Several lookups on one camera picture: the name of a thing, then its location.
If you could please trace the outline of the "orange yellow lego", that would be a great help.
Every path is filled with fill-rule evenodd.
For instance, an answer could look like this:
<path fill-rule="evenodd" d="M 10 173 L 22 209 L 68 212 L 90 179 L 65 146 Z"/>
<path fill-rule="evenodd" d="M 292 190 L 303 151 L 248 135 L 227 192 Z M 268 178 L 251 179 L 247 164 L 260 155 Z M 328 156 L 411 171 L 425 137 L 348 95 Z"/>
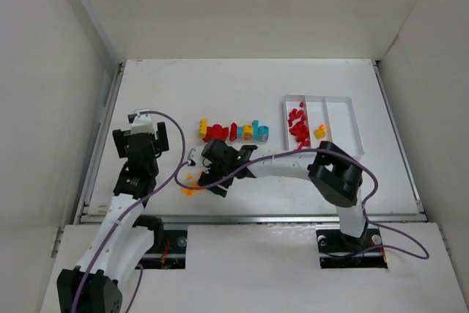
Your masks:
<path fill-rule="evenodd" d="M 318 140 L 325 138 L 327 136 L 326 126 L 321 124 L 316 130 L 314 130 L 314 136 Z"/>

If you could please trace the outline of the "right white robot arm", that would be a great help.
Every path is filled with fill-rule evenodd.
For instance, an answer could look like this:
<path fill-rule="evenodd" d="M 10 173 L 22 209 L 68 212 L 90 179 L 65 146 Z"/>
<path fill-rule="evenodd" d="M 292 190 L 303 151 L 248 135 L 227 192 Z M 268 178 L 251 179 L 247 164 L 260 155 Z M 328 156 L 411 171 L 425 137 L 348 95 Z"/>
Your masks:
<path fill-rule="evenodd" d="M 360 238 L 366 230 L 361 209 L 362 170 L 334 143 L 322 141 L 312 156 L 306 150 L 272 151 L 256 145 L 240 149 L 215 139 L 200 150 L 203 172 L 197 182 L 225 197 L 234 179 L 287 177 L 311 182 L 336 207 L 342 234 Z"/>

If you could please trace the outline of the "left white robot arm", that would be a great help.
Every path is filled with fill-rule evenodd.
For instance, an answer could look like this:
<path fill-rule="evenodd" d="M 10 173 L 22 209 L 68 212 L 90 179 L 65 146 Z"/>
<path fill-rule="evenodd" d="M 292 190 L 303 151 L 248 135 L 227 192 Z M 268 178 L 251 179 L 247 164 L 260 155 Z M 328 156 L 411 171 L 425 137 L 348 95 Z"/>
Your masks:
<path fill-rule="evenodd" d="M 61 312 L 119 312 L 125 282 L 163 232 L 160 219 L 143 211 L 155 190 L 157 159 L 169 150 L 165 123 L 133 114 L 130 129 L 113 130 L 112 136 L 125 163 L 94 240 L 75 267 L 57 278 Z"/>

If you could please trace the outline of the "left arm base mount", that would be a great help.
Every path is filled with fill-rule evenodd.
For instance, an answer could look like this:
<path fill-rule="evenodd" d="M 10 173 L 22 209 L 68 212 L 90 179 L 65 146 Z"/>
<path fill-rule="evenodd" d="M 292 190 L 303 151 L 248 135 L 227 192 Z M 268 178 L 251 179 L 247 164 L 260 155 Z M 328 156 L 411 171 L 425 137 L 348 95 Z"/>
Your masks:
<path fill-rule="evenodd" d="M 154 242 L 140 264 L 148 270 L 185 269 L 188 229 L 181 226 L 164 224 L 155 216 L 140 216 L 133 225 L 144 227 L 153 233 Z"/>

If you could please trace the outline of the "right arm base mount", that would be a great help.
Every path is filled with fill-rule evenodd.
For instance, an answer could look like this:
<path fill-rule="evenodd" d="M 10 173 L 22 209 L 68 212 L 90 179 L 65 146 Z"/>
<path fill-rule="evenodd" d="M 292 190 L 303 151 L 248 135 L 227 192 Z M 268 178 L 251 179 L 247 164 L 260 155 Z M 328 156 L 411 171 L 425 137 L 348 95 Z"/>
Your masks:
<path fill-rule="evenodd" d="M 387 269 L 388 264 L 380 231 L 367 229 L 360 238 L 343 234 L 339 229 L 318 229 L 317 246 L 322 269 Z"/>

